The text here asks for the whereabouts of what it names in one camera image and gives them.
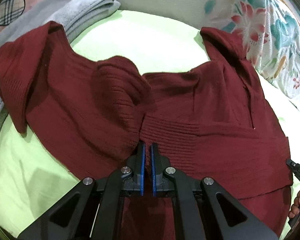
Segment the person's right hand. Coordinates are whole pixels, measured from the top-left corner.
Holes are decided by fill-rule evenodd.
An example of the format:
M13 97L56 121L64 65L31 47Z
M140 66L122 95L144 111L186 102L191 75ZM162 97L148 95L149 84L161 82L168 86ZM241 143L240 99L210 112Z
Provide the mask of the person's right hand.
M296 198L294 199L293 205L290 208L288 218L294 218L300 213L300 191L298 192Z

